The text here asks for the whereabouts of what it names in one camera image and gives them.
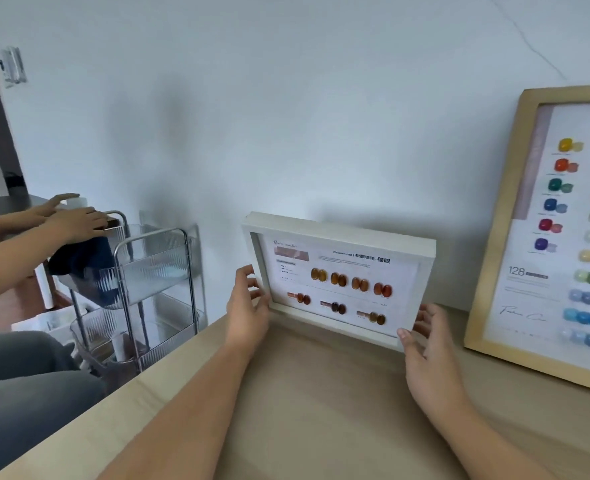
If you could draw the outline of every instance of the person's left hand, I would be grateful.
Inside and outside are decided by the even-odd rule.
[[[58,194],[51,198],[48,202],[41,205],[36,205],[23,212],[17,213],[18,227],[23,230],[32,229],[40,226],[46,222],[48,217],[51,217],[56,211],[57,206],[66,199],[79,197],[79,194]]]

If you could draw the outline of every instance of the gray pants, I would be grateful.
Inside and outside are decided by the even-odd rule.
[[[104,398],[47,333],[0,334],[0,470]]]

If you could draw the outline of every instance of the wooden table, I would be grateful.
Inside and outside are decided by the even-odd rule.
[[[474,402],[558,475],[590,479],[590,390],[462,349]],[[403,355],[275,316],[245,376],[217,478],[463,479],[414,404]],[[225,318],[0,472],[0,480],[91,480],[223,341]]]

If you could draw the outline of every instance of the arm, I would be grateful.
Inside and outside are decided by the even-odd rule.
[[[210,480],[237,392],[268,330],[268,295],[252,290],[252,266],[237,270],[227,304],[226,341],[186,386],[108,465],[98,480]],[[251,300],[262,296],[257,307]]]
[[[413,329],[428,338],[423,354],[408,330],[397,331],[406,352],[408,387],[471,479],[555,480],[475,410],[461,380],[446,311],[423,305],[417,318]]]
[[[62,210],[46,223],[0,242],[0,294],[23,280],[64,244],[81,242],[102,231],[106,217],[94,209]]]

